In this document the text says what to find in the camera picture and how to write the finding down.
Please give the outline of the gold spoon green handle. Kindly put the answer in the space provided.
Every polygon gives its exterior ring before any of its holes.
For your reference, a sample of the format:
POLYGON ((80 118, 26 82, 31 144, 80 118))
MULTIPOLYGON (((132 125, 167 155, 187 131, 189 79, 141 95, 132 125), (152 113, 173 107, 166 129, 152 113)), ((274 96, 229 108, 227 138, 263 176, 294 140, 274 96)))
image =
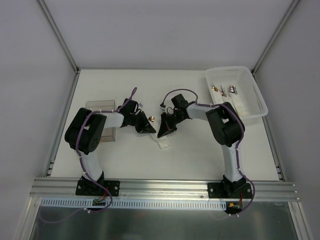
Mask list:
POLYGON ((148 120, 149 120, 150 122, 154 122, 154 121, 155 121, 155 117, 154 117, 154 116, 150 116, 150 117, 148 118, 148 120))

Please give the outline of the white paper napkin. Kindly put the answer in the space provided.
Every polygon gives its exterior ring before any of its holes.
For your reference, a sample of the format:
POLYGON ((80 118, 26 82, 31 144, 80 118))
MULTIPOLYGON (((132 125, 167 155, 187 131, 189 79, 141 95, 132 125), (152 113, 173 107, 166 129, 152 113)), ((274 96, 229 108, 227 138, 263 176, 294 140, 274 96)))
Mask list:
POLYGON ((157 144, 159 145, 160 149, 164 149, 164 148, 167 148, 167 147, 171 146, 171 143, 170 143, 170 141, 169 141, 167 136, 163 136, 161 138, 158 138, 156 133, 152 133, 151 136, 157 142, 157 144))

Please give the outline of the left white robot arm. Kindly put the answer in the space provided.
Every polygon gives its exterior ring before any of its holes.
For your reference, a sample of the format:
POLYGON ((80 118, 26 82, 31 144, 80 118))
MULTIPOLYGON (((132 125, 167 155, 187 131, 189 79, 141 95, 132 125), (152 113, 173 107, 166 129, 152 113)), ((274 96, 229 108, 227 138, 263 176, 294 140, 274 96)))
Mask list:
POLYGON ((75 150, 80 160, 82 177, 77 182, 77 196, 98 196, 118 191, 105 182, 100 166, 97 148, 104 129, 132 126, 139 134, 155 134, 156 130, 148 121, 146 114, 139 108, 138 102, 126 98, 116 110, 92 111, 80 108, 67 128, 64 140, 75 150))

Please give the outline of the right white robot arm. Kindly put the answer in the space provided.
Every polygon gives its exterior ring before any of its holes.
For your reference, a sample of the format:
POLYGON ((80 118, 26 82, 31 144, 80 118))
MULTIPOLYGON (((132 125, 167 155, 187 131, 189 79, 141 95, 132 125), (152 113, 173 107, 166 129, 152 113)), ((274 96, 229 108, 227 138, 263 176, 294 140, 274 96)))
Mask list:
POLYGON ((177 124, 187 119, 207 121, 214 139, 221 145, 224 158, 224 175, 221 190, 235 198, 246 184, 240 169, 239 145, 244 138, 245 126, 229 102, 200 104, 188 102, 182 94, 171 99, 174 109, 172 113, 163 112, 158 138, 167 136, 177 130, 177 124))

